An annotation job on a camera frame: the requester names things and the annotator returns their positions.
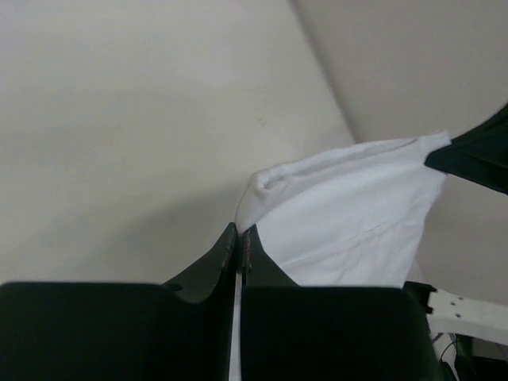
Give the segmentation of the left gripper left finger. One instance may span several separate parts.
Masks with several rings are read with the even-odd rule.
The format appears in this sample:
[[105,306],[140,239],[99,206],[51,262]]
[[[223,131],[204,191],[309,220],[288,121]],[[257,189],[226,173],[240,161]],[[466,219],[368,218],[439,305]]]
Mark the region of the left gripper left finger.
[[4,380],[226,380],[237,228],[165,283],[9,282]]

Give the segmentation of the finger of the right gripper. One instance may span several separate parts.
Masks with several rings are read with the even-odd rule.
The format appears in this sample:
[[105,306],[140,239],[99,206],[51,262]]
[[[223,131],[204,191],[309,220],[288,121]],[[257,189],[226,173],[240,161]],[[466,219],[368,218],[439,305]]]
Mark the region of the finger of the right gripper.
[[427,155],[425,166],[507,193],[507,107]]

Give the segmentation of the white skirt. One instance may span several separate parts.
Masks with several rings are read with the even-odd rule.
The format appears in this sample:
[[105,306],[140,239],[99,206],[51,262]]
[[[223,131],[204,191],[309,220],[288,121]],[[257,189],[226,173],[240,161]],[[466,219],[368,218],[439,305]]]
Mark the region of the white skirt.
[[425,158],[447,133],[355,144],[254,174],[236,212],[271,259],[307,286],[400,287],[444,176]]

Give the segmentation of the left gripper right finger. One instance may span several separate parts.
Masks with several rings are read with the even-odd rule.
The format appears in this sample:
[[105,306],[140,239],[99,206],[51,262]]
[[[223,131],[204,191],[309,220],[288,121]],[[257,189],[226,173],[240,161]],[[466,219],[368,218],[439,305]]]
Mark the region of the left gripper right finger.
[[439,380],[424,309],[395,287],[304,287],[241,238],[244,380]]

